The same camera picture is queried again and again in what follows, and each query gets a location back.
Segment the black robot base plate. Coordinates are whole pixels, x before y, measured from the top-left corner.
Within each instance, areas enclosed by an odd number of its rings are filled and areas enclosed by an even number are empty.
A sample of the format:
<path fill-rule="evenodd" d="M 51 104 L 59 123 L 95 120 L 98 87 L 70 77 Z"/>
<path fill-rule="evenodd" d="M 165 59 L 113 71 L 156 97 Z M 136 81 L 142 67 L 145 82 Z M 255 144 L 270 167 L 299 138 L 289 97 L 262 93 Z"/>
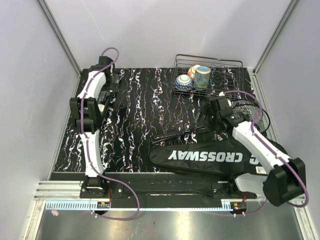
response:
<path fill-rule="evenodd" d="M 112 173 L 109 178 L 80 182 L 80 198 L 99 202 L 99 209 L 221 208 L 223 201 L 255 200 L 254 193 L 230 189 L 227 178 L 200 174 Z"/>

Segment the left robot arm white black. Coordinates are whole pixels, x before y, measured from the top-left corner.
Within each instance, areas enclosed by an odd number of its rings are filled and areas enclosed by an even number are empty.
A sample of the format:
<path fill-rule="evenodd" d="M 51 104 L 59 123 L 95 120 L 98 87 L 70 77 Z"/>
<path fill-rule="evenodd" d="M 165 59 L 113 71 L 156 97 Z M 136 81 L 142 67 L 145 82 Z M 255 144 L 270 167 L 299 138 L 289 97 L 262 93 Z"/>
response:
<path fill-rule="evenodd" d="M 84 149 L 85 177 L 81 198 L 103 198 L 108 191 L 100 154 L 100 129 L 107 115 L 112 97 L 119 90 L 119 75 L 108 56 L 100 56 L 98 64 L 84 70 L 85 85 L 70 99 L 71 120 L 80 135 Z"/>

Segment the black shuttlecock tube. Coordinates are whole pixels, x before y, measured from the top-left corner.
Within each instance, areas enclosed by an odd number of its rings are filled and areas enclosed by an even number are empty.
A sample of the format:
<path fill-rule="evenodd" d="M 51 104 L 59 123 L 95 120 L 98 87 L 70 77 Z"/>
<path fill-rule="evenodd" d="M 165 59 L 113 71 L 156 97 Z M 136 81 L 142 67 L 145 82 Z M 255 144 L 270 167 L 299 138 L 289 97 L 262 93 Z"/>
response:
<path fill-rule="evenodd" d="M 112 91 L 101 91 L 97 99 L 98 109 L 101 113 L 108 108 L 114 93 Z"/>

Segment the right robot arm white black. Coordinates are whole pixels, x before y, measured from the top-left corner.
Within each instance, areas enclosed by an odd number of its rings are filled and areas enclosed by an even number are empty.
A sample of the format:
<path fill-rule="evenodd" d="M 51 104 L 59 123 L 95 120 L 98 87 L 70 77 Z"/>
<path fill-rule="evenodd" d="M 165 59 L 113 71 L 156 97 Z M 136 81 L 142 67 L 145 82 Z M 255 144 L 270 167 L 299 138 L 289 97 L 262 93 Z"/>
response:
<path fill-rule="evenodd" d="M 265 175 L 242 173 L 231 178 L 228 195 L 239 198 L 244 192 L 263 195 L 275 207 L 305 195 L 304 207 L 309 202 L 306 186 L 306 166 L 300 158 L 290 158 L 270 143 L 254 126 L 254 121 L 242 111 L 235 112 L 230 100 L 219 96 L 204 102 L 197 117 L 204 118 L 207 129 L 226 131 L 240 142 L 264 168 Z"/>

